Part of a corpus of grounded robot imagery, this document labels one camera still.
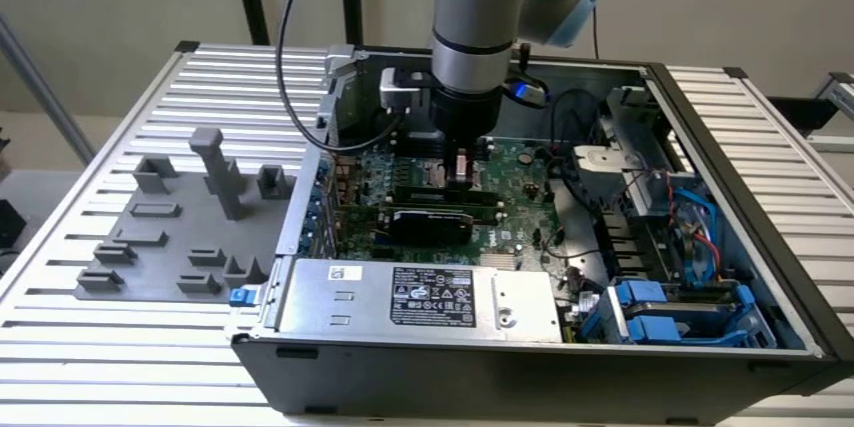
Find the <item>beige wall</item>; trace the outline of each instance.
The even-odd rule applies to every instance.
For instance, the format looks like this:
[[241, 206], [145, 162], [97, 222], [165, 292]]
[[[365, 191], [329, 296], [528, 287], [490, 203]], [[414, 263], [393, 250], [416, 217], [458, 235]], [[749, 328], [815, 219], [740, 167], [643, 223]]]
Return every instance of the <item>beige wall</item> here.
[[[270, 33], [281, 0], [264, 0]], [[362, 0], [365, 41], [425, 46], [430, 0]], [[342, 41], [340, 0], [297, 0], [288, 44]], [[0, 0], [55, 93], [77, 113], [121, 115], [181, 39], [248, 42], [240, 0]], [[736, 65], [771, 94], [807, 95], [854, 71], [851, 0], [601, 0], [604, 58]], [[589, 56], [589, 29], [568, 51]], [[0, 110], [34, 111], [0, 61]]]

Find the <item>metal case frame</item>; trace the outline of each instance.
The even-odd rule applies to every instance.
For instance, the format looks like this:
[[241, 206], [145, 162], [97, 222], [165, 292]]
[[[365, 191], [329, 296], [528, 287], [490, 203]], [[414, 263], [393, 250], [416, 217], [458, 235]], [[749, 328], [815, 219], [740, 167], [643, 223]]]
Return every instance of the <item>metal case frame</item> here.
[[[377, 52], [381, 48], [365, 48]], [[428, 51], [390, 49], [416, 56]], [[288, 338], [276, 309], [289, 257], [273, 273], [262, 325], [232, 348], [269, 404], [285, 413], [580, 422], [713, 424], [779, 393], [808, 395], [854, 373], [854, 339], [661, 64], [537, 57], [631, 68], [665, 103], [671, 126], [704, 166], [823, 356], [584, 345], [416, 345]]]

